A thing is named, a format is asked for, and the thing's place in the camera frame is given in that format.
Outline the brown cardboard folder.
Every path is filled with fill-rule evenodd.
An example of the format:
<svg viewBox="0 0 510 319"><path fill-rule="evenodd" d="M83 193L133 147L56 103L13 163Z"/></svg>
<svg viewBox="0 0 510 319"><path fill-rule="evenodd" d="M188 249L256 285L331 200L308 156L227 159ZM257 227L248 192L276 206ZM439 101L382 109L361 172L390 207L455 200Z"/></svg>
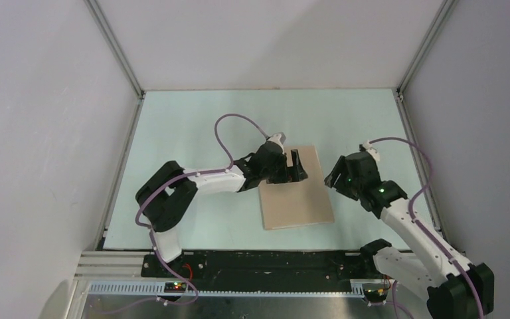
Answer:
<svg viewBox="0 0 510 319"><path fill-rule="evenodd" d="M333 223L335 221L315 146L297 146L308 174L303 181L259 185L263 228L267 231Z"/></svg>

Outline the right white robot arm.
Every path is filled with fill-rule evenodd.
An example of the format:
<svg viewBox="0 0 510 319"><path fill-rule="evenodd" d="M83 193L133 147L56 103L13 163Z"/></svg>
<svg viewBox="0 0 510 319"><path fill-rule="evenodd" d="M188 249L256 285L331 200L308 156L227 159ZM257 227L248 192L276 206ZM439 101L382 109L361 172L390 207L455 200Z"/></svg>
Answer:
<svg viewBox="0 0 510 319"><path fill-rule="evenodd" d="M341 156L324 184L358 201L390 227L414 253L404 256L388 241L361 248L360 270L369 277L386 274L425 301L433 318L484 318L494 310L495 275L484 263L473 264L410 208L394 181L381 179L378 155L363 151Z"/></svg>

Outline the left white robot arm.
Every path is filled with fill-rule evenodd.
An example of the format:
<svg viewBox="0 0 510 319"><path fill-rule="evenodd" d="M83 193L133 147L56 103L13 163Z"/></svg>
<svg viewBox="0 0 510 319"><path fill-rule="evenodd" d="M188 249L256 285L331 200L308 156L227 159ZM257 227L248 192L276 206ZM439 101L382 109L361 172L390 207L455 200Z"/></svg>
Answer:
<svg viewBox="0 0 510 319"><path fill-rule="evenodd" d="M197 195L241 193L271 184L297 183L308 178L299 152L285 152L270 140L256 152L234 159L230 167L186 169L175 160L163 164L135 194L138 217L145 216L152 245L159 253L158 269L166 276L177 276L183 268L177 225Z"/></svg>

